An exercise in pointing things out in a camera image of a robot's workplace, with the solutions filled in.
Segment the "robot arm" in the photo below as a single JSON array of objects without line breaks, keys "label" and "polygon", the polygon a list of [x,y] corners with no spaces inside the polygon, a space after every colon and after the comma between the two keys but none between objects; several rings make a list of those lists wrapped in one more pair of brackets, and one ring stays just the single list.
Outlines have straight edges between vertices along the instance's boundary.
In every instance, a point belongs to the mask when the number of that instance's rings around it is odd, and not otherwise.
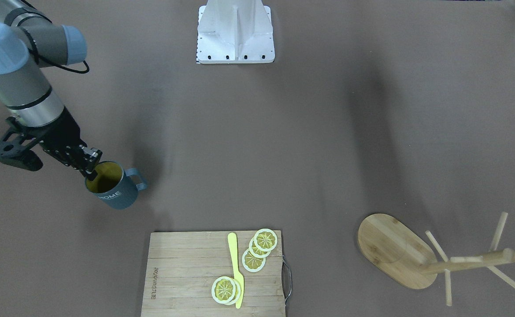
[{"label": "robot arm", "polygon": [[0,163],[38,171],[44,152],[86,179],[96,178],[102,151],[87,146],[80,127],[42,68],[84,63],[86,40],[74,26],[56,25],[23,0],[0,0],[0,100],[10,111],[0,139]]}]

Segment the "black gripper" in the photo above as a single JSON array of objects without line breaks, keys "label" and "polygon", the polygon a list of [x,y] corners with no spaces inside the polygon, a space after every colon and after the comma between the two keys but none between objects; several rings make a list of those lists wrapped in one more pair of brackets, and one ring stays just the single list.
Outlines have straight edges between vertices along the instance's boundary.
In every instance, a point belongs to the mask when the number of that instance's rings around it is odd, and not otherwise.
[{"label": "black gripper", "polygon": [[80,138],[80,127],[64,107],[61,115],[50,124],[37,128],[41,134],[42,148],[63,165],[79,168],[80,173],[93,181],[97,177],[96,166],[103,152],[97,148],[86,147]]}]

